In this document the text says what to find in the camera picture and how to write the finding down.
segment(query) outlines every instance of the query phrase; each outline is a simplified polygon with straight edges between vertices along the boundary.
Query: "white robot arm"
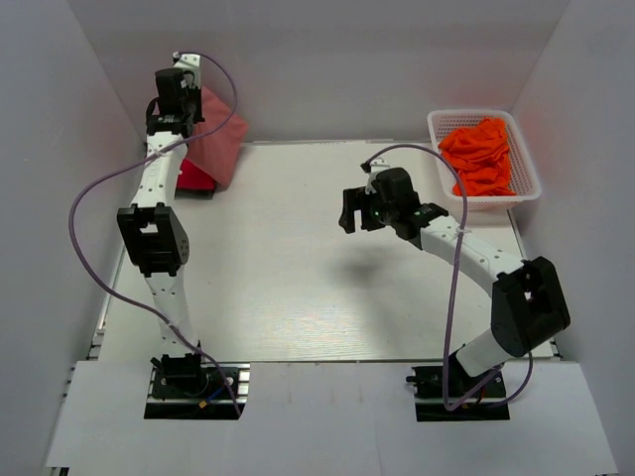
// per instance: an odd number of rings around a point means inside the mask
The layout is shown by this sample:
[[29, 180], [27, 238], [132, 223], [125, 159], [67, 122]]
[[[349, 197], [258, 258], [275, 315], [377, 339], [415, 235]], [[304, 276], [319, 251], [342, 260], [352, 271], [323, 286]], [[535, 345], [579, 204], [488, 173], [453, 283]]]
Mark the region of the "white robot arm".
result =
[[[434, 203], [419, 202], [408, 173], [377, 158], [363, 167], [365, 187], [344, 191], [339, 225], [355, 231], [354, 211], [361, 228], [392, 227], [397, 236], [451, 265], [459, 224]], [[505, 253], [472, 233], [460, 251], [460, 270], [492, 298], [490, 328], [450, 356], [459, 378], [470, 380], [514, 357], [522, 357], [571, 323], [553, 264], [545, 258], [525, 261]]]
[[[202, 119], [200, 108], [200, 57], [175, 57], [171, 68], [155, 73], [159, 96], [146, 113], [147, 155], [189, 137]], [[184, 267], [190, 254], [188, 235], [174, 214], [172, 203], [181, 163], [188, 151], [180, 145], [148, 163], [130, 206], [119, 209], [117, 222], [130, 259], [144, 275], [157, 310], [197, 343], [184, 290]], [[178, 357], [188, 350], [160, 321], [164, 353]]]

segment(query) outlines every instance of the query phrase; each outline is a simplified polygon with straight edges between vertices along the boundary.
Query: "white plastic basket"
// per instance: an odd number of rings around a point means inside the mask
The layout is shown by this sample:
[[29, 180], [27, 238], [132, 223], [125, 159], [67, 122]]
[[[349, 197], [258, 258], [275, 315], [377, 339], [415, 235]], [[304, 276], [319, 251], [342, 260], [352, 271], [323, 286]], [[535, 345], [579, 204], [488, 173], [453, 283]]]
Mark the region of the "white plastic basket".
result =
[[[433, 111], [428, 114], [428, 127], [430, 128], [433, 148], [440, 153], [439, 143], [451, 131], [458, 127], [476, 126], [485, 117], [498, 117], [507, 124], [509, 162], [512, 168], [509, 187], [516, 192], [516, 195], [469, 196], [467, 198], [468, 209], [508, 209], [523, 201], [535, 200], [540, 196], [542, 190], [529, 152], [527, 152], [527, 147], [525, 147], [523, 138], [511, 114], [488, 109], [447, 109]], [[447, 198], [447, 205], [452, 209], [458, 209], [461, 207], [461, 197], [452, 193], [452, 188], [456, 184], [456, 180], [441, 161], [435, 162], [437, 163], [442, 189]]]

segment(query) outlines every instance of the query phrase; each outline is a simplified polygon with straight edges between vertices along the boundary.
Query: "orange cloth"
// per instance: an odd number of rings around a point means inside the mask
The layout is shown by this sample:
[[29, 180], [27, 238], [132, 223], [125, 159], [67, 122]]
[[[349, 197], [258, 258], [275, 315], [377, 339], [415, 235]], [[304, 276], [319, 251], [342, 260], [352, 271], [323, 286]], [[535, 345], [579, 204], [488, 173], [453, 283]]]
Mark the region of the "orange cloth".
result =
[[[439, 144], [469, 196], [515, 195], [509, 189], [511, 165], [505, 121], [486, 117], [476, 127], [460, 127]], [[460, 195], [458, 184], [452, 192]]]

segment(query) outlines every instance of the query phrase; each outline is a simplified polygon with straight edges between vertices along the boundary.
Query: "purple cable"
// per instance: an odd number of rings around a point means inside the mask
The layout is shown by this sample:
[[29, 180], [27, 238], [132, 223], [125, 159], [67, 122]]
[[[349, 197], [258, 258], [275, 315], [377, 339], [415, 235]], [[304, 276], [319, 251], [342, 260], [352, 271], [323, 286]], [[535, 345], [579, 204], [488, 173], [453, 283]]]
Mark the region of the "purple cable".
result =
[[[458, 176], [458, 173], [454, 170], [454, 167], [444, 158], [444, 156], [442, 156], [441, 154], [439, 154], [436, 151], [433, 151], [432, 149], [429, 149], [429, 148], [424, 147], [424, 146], [419, 146], [417, 144], [396, 144], [394, 146], [388, 146], [388, 147], [382, 149], [381, 151], [377, 152], [376, 154], [374, 154], [370, 159], [368, 159], [366, 161], [366, 164], [370, 164], [372, 161], [377, 159], [382, 154], [385, 154], [385, 153], [387, 153], [389, 151], [392, 151], [392, 150], [395, 150], [395, 149], [417, 149], [417, 150], [420, 150], [420, 151], [427, 152], [428, 154], [432, 154], [437, 159], [439, 159], [447, 167], [447, 169], [451, 172], [451, 174], [456, 179], [456, 183], [458, 184], [458, 188], [460, 189], [460, 196], [461, 196], [462, 202], [463, 202], [463, 212], [462, 212], [461, 217], [460, 217], [458, 236], [456, 237], [456, 248], [454, 249], [454, 265], [453, 265], [453, 268], [452, 268], [451, 285], [449, 287], [449, 300], [448, 300], [448, 303], [447, 303], [447, 322], [445, 324], [445, 337], [444, 337], [444, 363], [443, 363], [444, 368], [443, 368], [443, 383], [442, 383], [443, 394], [444, 394], [444, 407], [445, 407], [445, 409], [448, 412], [453, 412], [454, 410], [459, 408], [461, 405], [463, 405], [467, 401], [467, 399], [472, 397], [476, 392], [478, 392], [490, 380], [492, 380], [494, 377], [496, 377], [496, 374], [501, 369], [500, 366], [496, 366], [496, 367], [492, 368], [485, 375], [485, 377], [483, 377], [478, 384], [476, 384], [474, 387], [472, 387], [471, 390], [468, 390], [465, 393], [465, 395], [463, 395], [461, 398], [456, 400], [453, 404], [451, 404], [449, 402], [449, 347], [450, 347], [451, 336], [452, 336], [452, 323], [454, 321], [454, 303], [455, 303], [455, 300], [456, 300], [456, 287], [458, 285], [458, 272], [459, 272], [459, 264], [460, 264], [460, 249], [461, 249], [461, 247], [463, 245], [463, 234], [464, 234], [464, 230], [465, 230], [465, 224], [467, 223], [467, 192], [465, 191], [465, 185], [463, 184], [463, 181]], [[512, 395], [510, 398], [508, 398], [508, 399], [506, 399], [506, 400], [504, 400], [502, 402], [497, 402], [496, 404], [492, 404], [492, 407], [493, 406], [499, 407], [501, 405], [505, 405], [505, 404], [511, 402], [513, 399], [518, 397], [518, 395], [525, 389], [525, 387], [527, 386], [527, 383], [529, 382], [529, 378], [531, 377], [533, 364], [534, 364], [534, 361], [533, 361], [531, 353], [529, 354], [529, 359], [530, 359], [529, 360], [529, 365], [530, 365], [529, 372], [527, 374], [527, 377], [526, 377], [525, 382], [523, 383], [523, 385], [521, 385], [521, 387], [516, 391], [516, 393], [514, 393], [514, 395]]]
[[227, 80], [229, 81], [229, 84], [231, 85], [231, 90], [232, 90], [232, 93], [233, 93], [233, 96], [234, 96], [233, 105], [231, 107], [231, 110], [229, 111], [229, 114], [227, 115], [227, 117], [220, 124], [218, 124], [216, 127], [214, 127], [211, 131], [207, 131], [207, 132], [202, 133], [202, 134], [198, 134], [198, 135], [195, 135], [195, 136], [190, 136], [190, 137], [188, 137], [186, 139], [181, 139], [179, 141], [176, 141], [176, 142], [164, 147], [160, 151], [155, 152], [154, 154], [151, 154], [150, 156], [148, 156], [146, 159], [144, 159], [141, 162], [133, 164], [132, 166], [124, 167], [123, 169], [119, 169], [118, 171], [111, 172], [110, 174], [107, 174], [107, 175], [103, 176], [102, 178], [98, 178], [97, 180], [93, 181], [92, 183], [89, 183], [77, 195], [75, 200], [72, 202], [72, 205], [70, 206], [70, 211], [68, 212], [68, 235], [70, 235], [70, 243], [72, 244], [72, 248], [74, 249], [75, 254], [77, 255], [77, 258], [79, 258], [79, 261], [83, 265], [83, 267], [86, 270], [86, 272], [90, 275], [92, 280], [95, 281], [99, 285], [100, 288], [102, 288], [104, 291], [106, 291], [108, 294], [110, 294], [114, 298], [118, 298], [120, 300], [123, 300], [124, 302], [127, 302], [127, 303], [129, 303], [131, 305], [134, 305], [136, 307], [139, 307], [141, 309], [147, 310], [148, 312], [152, 312], [153, 314], [155, 314], [158, 318], [160, 318], [174, 332], [174, 334], [177, 336], [177, 338], [181, 341], [181, 343], [185, 347], [187, 347], [193, 353], [199, 354], [200, 356], [202, 356], [203, 358], [207, 359], [209, 362], [211, 362], [214, 365], [214, 367], [216, 368], [216, 370], [218, 371], [218, 373], [222, 377], [222, 381], [223, 381], [225, 387], [227, 388], [227, 392], [229, 393], [229, 398], [231, 399], [231, 402], [234, 405], [234, 408], [236, 409], [236, 413], [240, 417], [240, 407], [238, 406], [238, 401], [236, 400], [236, 396], [234, 395], [234, 391], [232, 390], [231, 386], [227, 383], [227, 377], [225, 376], [225, 372], [222, 370], [222, 367], [220, 367], [220, 365], [218, 365], [218, 362], [216, 362], [208, 353], [206, 353], [202, 349], [196, 347], [191, 342], [188, 342], [188, 340], [183, 336], [183, 334], [181, 333], [179, 328], [176, 327], [175, 325], [173, 325], [171, 323], [170, 319], [167, 316], [165, 316], [162, 312], [160, 312], [157, 309], [154, 309], [153, 307], [150, 307], [149, 305], [143, 304], [142, 302], [138, 302], [137, 300], [134, 300], [134, 299], [132, 299], [130, 297], [123, 296], [120, 293], [118, 293], [115, 290], [113, 290], [112, 288], [110, 288], [108, 285], [106, 285], [103, 282], [103, 280], [101, 278], [99, 278], [99, 276], [92, 269], [92, 267], [88, 263], [88, 260], [86, 260], [86, 257], [84, 256], [83, 251], [81, 251], [81, 247], [79, 246], [79, 242], [77, 241], [77, 234], [75, 232], [75, 214], [77, 212], [77, 207], [79, 206], [79, 204], [81, 203], [83, 198], [91, 190], [93, 190], [96, 186], [98, 186], [99, 184], [107, 181], [108, 179], [112, 179], [114, 177], [120, 176], [122, 174], [125, 174], [126, 172], [129, 172], [129, 171], [132, 171], [133, 169], [141, 167], [144, 164], [148, 164], [150, 162], [153, 162], [153, 161], [157, 160], [162, 154], [164, 154], [166, 152], [169, 152], [169, 151], [171, 151], [172, 149], [175, 149], [178, 146], [181, 146], [183, 144], [189, 144], [190, 142], [193, 142], [193, 141], [195, 141], [197, 139], [200, 139], [200, 138], [203, 138], [203, 137], [206, 137], [206, 136], [209, 136], [209, 135], [213, 134], [214, 132], [218, 131], [221, 127], [223, 127], [225, 124], [227, 124], [227, 122], [229, 122], [229, 119], [231, 119], [231, 117], [236, 112], [236, 106], [238, 105], [238, 90], [236, 89], [236, 84], [234, 83], [234, 80], [232, 79], [232, 77], [229, 74], [229, 72], [227, 72], [227, 70], [225, 70], [225, 68], [222, 67], [215, 59], [209, 57], [208, 55], [203, 55], [201, 53], [194, 53], [194, 52], [180, 52], [179, 56], [181, 56], [181, 55], [199, 55], [199, 56], [201, 56], [201, 57], [213, 62], [223, 72], [223, 74], [227, 77]]
[[523, 383], [520, 384], [520, 387], [516, 389], [516, 392], [514, 392], [511, 396], [507, 397], [505, 400], [501, 400], [500, 402], [496, 402], [495, 404], [488, 405], [487, 407], [489, 409], [495, 409], [497, 407], [502, 407], [503, 405], [509, 404], [512, 400], [518, 397], [523, 392], [523, 390], [525, 390], [525, 387], [527, 387], [527, 384], [529, 384], [529, 379], [532, 378], [533, 372], [534, 372], [534, 355], [530, 352], [529, 353], [529, 367], [527, 368], [527, 375], [525, 376], [525, 380], [523, 380]]

